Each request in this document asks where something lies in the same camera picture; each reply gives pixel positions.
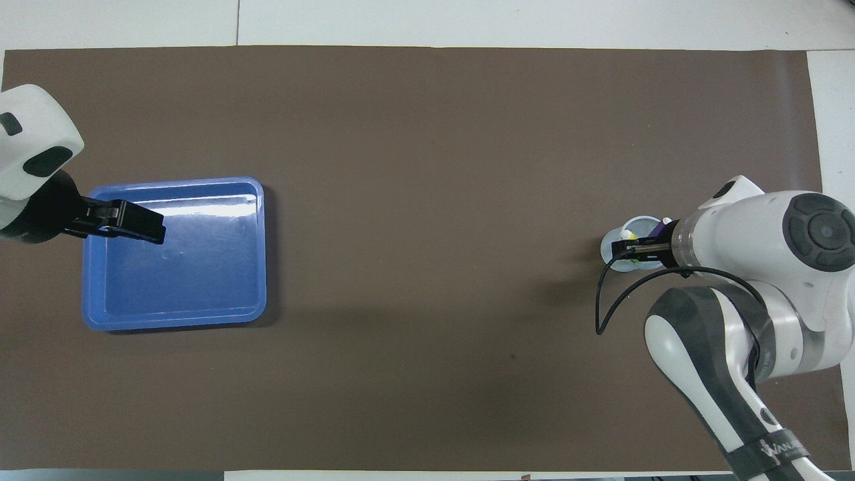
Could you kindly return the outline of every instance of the blue tray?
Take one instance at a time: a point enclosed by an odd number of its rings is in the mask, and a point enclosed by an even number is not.
[[[246,323],[267,305],[264,191],[251,177],[104,186],[163,214],[162,246],[89,236],[83,319],[94,330]]]

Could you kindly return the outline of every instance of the brown mat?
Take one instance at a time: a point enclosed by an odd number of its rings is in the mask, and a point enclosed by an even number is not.
[[[79,240],[3,243],[4,469],[727,469],[642,339],[680,280],[594,335],[599,239],[740,173],[820,188],[803,52],[7,52],[23,83],[83,134],[83,192],[260,180],[270,301],[240,328],[93,332]],[[836,368],[761,394],[849,468]]]

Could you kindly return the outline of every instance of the black cable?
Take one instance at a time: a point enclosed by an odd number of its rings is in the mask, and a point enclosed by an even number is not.
[[[609,311],[605,314],[605,318],[603,318],[603,321],[601,323],[600,318],[599,318],[600,291],[603,288],[603,281],[605,279],[605,275],[609,272],[609,268],[616,261],[621,260],[623,258],[626,258],[627,254],[628,254],[628,252],[626,252],[626,251],[619,252],[618,255],[616,255],[608,263],[606,263],[605,267],[603,268],[603,273],[599,277],[599,282],[597,282],[597,299],[596,299],[597,305],[595,306],[595,310],[594,310],[594,315],[596,316],[595,322],[594,322],[594,329],[597,332],[597,336],[603,335],[603,333],[605,332],[605,328],[609,324],[609,321],[611,320],[611,316],[614,315],[615,311],[617,310],[617,307],[619,305],[621,305],[621,303],[627,297],[629,297],[629,295],[635,289],[641,287],[642,284],[644,284],[648,281],[651,281],[651,280],[653,280],[657,277],[660,277],[660,276],[666,276],[668,274],[705,272],[707,274],[713,274],[715,276],[724,277],[725,279],[729,279],[733,282],[736,282],[741,287],[743,287],[746,291],[748,291],[749,294],[751,294],[754,297],[755,300],[757,300],[757,302],[760,303],[760,305],[763,307],[764,310],[766,309],[766,302],[763,300],[763,296],[760,295],[760,293],[754,288],[754,286],[749,284],[748,281],[746,281],[742,277],[731,274],[725,270],[713,269],[711,267],[679,266],[679,267],[671,267],[668,269],[658,270],[658,271],[653,272],[652,274],[649,274],[647,276],[644,276],[644,277],[640,278],[638,281],[634,282],[631,286],[626,288],[621,293],[621,295],[617,296],[617,299],[615,299],[614,302],[612,302],[611,307],[609,308]],[[754,391],[757,391],[757,385],[756,385],[756,381],[754,379],[754,375],[755,375],[755,372],[757,369],[757,365],[760,361],[760,341],[757,339],[757,336],[754,335],[754,331],[751,329],[751,326],[749,326],[748,323],[746,323],[745,319],[742,319],[742,323],[745,325],[746,330],[748,331],[749,334],[751,334],[751,337],[753,339],[752,350],[748,354],[748,375],[746,376],[746,381],[748,382],[748,385],[751,386],[751,388]]]

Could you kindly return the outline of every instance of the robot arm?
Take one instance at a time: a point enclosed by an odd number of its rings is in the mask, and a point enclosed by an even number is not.
[[[80,196],[62,166],[81,150],[77,128],[43,89],[0,93],[0,237],[34,244],[65,233],[162,244],[162,215],[125,200]]]
[[[653,361],[692,404],[737,478],[830,480],[746,380],[752,349],[746,323],[765,330],[768,341],[769,321],[740,288],[674,288],[650,310],[645,340]],[[762,345],[774,347],[774,342]],[[758,370],[758,377],[767,377],[769,368]]]
[[[852,213],[820,193],[764,193],[738,176],[656,237],[619,241],[612,249],[747,280],[762,302],[732,284],[666,292],[646,320],[648,350],[737,478],[830,479],[749,381],[816,371],[846,356],[853,324],[847,305],[855,270]]]

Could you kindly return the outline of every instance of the cup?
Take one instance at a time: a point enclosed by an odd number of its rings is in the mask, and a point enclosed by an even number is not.
[[[660,219],[653,216],[637,216],[626,221],[621,227],[610,230],[599,244],[599,254],[602,256],[603,262],[608,263],[611,260],[611,243],[621,239],[622,231],[629,230],[639,237],[647,237],[660,222],[662,222]],[[662,263],[659,261],[641,262],[631,259],[621,259],[611,265],[611,268],[618,272],[630,272],[638,269],[650,270],[659,267],[662,267]]]

